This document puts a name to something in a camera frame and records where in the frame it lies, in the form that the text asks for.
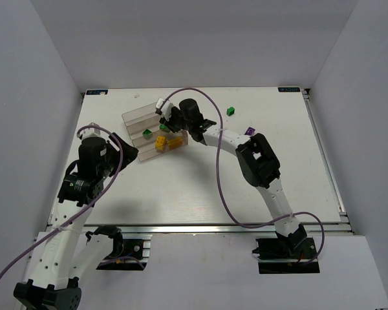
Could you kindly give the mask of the yellow long lego brick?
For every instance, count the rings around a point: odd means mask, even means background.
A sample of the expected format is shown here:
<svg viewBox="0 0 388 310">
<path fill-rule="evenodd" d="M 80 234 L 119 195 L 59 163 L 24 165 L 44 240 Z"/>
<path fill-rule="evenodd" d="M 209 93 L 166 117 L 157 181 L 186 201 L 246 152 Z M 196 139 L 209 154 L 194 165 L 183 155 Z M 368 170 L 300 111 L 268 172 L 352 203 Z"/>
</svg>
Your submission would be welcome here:
<svg viewBox="0 0 388 310">
<path fill-rule="evenodd" d="M 167 139 L 166 142 L 169 147 L 169 150 L 174 150 L 176 148 L 183 146 L 184 139 L 182 137 L 177 137 L 173 139 Z"/>
</svg>

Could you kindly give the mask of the green small lego brick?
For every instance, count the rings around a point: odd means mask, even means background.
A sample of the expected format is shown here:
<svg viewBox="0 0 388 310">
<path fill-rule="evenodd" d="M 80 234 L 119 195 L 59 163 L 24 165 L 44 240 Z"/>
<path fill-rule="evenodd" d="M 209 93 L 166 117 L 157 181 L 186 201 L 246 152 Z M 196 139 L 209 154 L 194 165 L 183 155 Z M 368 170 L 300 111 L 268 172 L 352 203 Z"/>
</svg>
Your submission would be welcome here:
<svg viewBox="0 0 388 310">
<path fill-rule="evenodd" d="M 149 129 L 145 129 L 142 133 L 143 137 L 147 140 L 151 139 L 153 136 L 153 133 Z"/>
</svg>

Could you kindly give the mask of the yellow patterned lego brick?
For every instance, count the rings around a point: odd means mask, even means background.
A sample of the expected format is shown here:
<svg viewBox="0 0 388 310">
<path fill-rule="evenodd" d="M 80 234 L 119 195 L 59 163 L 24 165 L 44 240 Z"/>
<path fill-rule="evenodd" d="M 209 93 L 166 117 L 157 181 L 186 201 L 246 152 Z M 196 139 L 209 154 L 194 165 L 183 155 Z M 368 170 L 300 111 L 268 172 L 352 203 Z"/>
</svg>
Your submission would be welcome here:
<svg viewBox="0 0 388 310">
<path fill-rule="evenodd" d="M 156 151 L 157 152 L 164 152 L 165 148 L 166 148 L 166 144 L 167 144 L 166 137 L 165 136 L 158 136 L 156 138 L 156 142 L 155 142 Z"/>
</svg>

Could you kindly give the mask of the purple lego brick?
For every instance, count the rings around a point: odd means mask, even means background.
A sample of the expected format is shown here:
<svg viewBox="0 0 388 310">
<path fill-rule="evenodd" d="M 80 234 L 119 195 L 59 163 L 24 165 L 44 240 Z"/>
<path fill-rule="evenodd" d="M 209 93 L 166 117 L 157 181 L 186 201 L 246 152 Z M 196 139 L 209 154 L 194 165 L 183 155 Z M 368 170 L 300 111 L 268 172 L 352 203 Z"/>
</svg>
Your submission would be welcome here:
<svg viewBox="0 0 388 310">
<path fill-rule="evenodd" d="M 255 134 L 255 129 L 252 127 L 248 127 L 244 134 L 247 136 L 253 136 Z"/>
</svg>

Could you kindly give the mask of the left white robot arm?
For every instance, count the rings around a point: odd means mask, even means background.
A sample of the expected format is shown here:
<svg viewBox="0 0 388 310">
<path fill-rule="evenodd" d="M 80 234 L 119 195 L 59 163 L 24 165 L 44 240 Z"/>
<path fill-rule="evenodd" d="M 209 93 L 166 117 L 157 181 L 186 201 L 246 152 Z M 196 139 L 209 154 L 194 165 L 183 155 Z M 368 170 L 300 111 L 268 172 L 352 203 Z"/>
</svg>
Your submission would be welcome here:
<svg viewBox="0 0 388 310">
<path fill-rule="evenodd" d="M 81 136 L 78 159 L 66 168 L 57 195 L 52 230 L 40 241 L 44 251 L 26 282 L 19 282 L 14 297 L 27 309 L 77 309 L 80 284 L 103 260 L 121 257 L 122 232 L 112 225 L 87 233 L 87 245 L 75 254 L 82 229 L 96 201 L 107 191 L 106 179 L 114 180 L 132 163 L 138 149 L 117 134 L 108 139 L 91 133 Z"/>
</svg>

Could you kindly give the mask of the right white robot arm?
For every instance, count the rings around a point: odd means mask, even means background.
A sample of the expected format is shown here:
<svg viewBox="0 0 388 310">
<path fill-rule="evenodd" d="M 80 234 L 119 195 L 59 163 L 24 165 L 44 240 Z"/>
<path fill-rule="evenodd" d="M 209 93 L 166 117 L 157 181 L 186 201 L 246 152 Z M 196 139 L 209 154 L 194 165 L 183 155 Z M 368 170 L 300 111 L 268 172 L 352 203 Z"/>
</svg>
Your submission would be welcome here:
<svg viewBox="0 0 388 310">
<path fill-rule="evenodd" d="M 246 182 L 255 187 L 274 220 L 277 238 L 289 251 L 296 251 L 307 237 L 306 230 L 293 215 L 280 179 L 280 162 L 262 134 L 247 136 L 226 130 L 204 118 L 194 99 L 185 99 L 176 107 L 159 99 L 156 113 L 160 123 L 176 133 L 188 131 L 196 142 L 233 154 Z"/>
</svg>

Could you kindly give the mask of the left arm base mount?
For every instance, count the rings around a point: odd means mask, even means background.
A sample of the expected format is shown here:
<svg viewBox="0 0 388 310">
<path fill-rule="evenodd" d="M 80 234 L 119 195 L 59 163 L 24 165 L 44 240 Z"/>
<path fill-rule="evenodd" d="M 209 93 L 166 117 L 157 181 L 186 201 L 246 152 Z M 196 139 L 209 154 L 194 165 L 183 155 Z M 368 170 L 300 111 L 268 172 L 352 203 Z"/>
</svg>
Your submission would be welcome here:
<svg viewBox="0 0 388 310">
<path fill-rule="evenodd" d="M 96 268 L 101 271 L 143 271 L 149 258 L 151 240 L 126 237 L 119 227 L 103 225 L 92 235 L 102 235 L 111 241 L 112 251 Z"/>
</svg>

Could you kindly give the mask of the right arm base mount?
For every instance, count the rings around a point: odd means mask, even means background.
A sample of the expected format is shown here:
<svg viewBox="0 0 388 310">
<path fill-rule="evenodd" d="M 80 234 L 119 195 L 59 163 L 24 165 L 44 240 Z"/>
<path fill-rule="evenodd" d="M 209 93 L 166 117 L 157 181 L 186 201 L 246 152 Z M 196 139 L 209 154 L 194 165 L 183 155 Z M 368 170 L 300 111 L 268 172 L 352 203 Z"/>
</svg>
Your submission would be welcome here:
<svg viewBox="0 0 388 310">
<path fill-rule="evenodd" d="M 252 255 L 258 261 L 259 274 L 319 274 L 320 268 L 313 238 L 307 238 L 297 250 L 276 238 L 256 239 Z"/>
</svg>

